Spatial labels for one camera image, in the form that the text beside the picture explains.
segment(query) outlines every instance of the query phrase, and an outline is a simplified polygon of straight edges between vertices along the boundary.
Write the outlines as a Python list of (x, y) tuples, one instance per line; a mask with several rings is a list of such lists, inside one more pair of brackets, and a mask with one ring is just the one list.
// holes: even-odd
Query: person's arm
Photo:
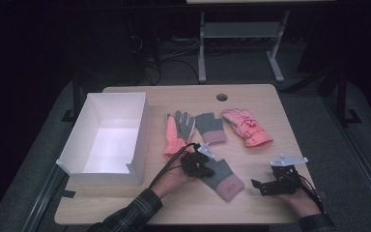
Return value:
[(285, 201), (300, 217), (303, 232), (336, 232), (337, 229), (329, 215), (321, 212), (317, 204), (302, 189), (294, 194), (281, 194), (277, 198)]
[(177, 158), (171, 164), (172, 169), (162, 175), (152, 187), (144, 189), (127, 207), (110, 215), (103, 222), (94, 224), (87, 232), (141, 230), (161, 209), (161, 199), (165, 195), (196, 180), (196, 178), (188, 177), (180, 165), (180, 158)]

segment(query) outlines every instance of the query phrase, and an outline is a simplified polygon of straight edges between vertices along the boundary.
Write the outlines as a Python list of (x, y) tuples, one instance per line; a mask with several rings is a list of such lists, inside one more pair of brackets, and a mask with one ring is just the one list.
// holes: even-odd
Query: hole in table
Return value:
[(228, 96), (225, 94), (218, 94), (216, 96), (216, 99), (219, 100), (220, 102), (225, 102), (228, 100)]

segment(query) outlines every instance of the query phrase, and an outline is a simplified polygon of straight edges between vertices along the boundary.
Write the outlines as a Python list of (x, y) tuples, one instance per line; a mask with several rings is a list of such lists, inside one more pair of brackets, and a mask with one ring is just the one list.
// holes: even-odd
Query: wire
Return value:
[(315, 202), (315, 204), (318, 206), (319, 210), (321, 211), (321, 213), (325, 214), (325, 209), (324, 209), (324, 206), (322, 205), (322, 202), (321, 202), (321, 199), (319, 198), (319, 196), (316, 194), (315, 192), (315, 189), (311, 186), (312, 188), (312, 192), (311, 190), (309, 190), (303, 183), (298, 183), (296, 182), (294, 179), (292, 179), (291, 177), (289, 177), (288, 175), (286, 174), (282, 174), (282, 176), (288, 180), (290, 180), (291, 182), (293, 182), (294, 184), (296, 184), (300, 189), (302, 189), (306, 194), (308, 194), (308, 196)]
[(158, 174), (155, 176), (155, 178), (152, 180), (152, 182), (149, 185), (149, 188), (151, 188), (153, 185), (156, 184), (156, 182), (161, 178), (162, 175), (164, 175), (167, 171), (171, 170), (170, 166), (173, 164), (173, 162), (186, 150), (187, 147), (189, 146), (194, 146), (197, 145), (196, 143), (188, 143), (180, 151), (178, 151), (174, 156), (164, 165), (163, 168), (158, 172)]
[(140, 50), (143, 48), (143, 40), (141, 40), (140, 37), (137, 37), (137, 36), (130, 36), (131, 39), (136, 39), (140, 42), (140, 45), (139, 47), (137, 48), (137, 50), (133, 50), (132, 52), (135, 53), (135, 54), (138, 54), (140, 52)]
[(172, 167), (172, 168), (167, 169), (166, 173), (169, 172), (169, 171), (171, 171), (171, 170), (173, 170), (173, 169), (176, 169), (178, 167), (181, 167), (181, 165), (178, 165), (178, 166), (175, 166), (175, 167)]
[(315, 188), (312, 186), (312, 184), (308, 181), (308, 179), (306, 179), (305, 177), (301, 176), (301, 178), (303, 178), (303, 180), (312, 188), (313, 191), (316, 191)]
[(152, 69), (152, 70), (155, 70), (157, 73), (158, 73), (158, 78), (157, 78), (157, 81), (156, 82), (153, 82), (153, 79), (152, 77), (146, 72), (144, 71), (144, 74), (145, 74), (145, 77), (146, 77), (146, 80), (147, 82), (149, 82), (149, 84), (151, 86), (155, 86), (157, 85), (160, 81), (161, 81), (161, 77), (162, 77), (162, 70), (160, 70), (159, 68), (155, 68), (153, 66), (145, 66), (145, 68), (149, 68), (149, 69)]
[(183, 64), (185, 64), (185, 65), (187, 65), (187, 66), (189, 66), (190, 68), (191, 68), (191, 70), (192, 70), (192, 72), (194, 73), (194, 75), (195, 75), (195, 77), (197, 78), (197, 80), (198, 80), (198, 74), (197, 74), (197, 71), (188, 63), (188, 62), (186, 62), (186, 61), (182, 61), (182, 60), (166, 60), (166, 61), (164, 61), (164, 62), (179, 62), (179, 63), (183, 63)]
[[(176, 52), (173, 52), (171, 54), (160, 57), (159, 61), (167, 60), (167, 59), (170, 59), (170, 58), (173, 58), (173, 57), (177, 57), (177, 56), (181, 56), (181, 55), (185, 55), (185, 54), (189, 53), (190, 51), (199, 47), (200, 42), (198, 40), (195, 40), (195, 41), (196, 42), (189, 47), (183, 48), (179, 51), (176, 51)], [(154, 58), (149, 58), (149, 59), (147, 59), (147, 61), (148, 62), (155, 62), (156, 60)]]

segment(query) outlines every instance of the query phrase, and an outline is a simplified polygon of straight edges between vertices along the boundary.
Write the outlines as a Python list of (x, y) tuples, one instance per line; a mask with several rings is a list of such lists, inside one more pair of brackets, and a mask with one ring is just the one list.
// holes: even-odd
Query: white bracket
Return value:
[(289, 166), (305, 162), (308, 162), (307, 158), (298, 158), (290, 155), (281, 154), (276, 160), (271, 161), (271, 166)]
[(208, 143), (203, 144), (200, 148), (198, 148), (198, 151), (209, 158), (215, 158), (215, 155), (212, 153)]

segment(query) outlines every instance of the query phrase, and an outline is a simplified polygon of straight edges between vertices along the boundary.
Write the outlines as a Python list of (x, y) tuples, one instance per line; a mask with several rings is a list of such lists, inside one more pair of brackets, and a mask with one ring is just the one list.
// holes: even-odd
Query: plaid sleeve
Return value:
[(107, 217), (96, 231), (139, 231), (161, 207), (158, 196), (146, 188), (127, 207)]
[(329, 215), (314, 215), (300, 219), (303, 232), (337, 232)]

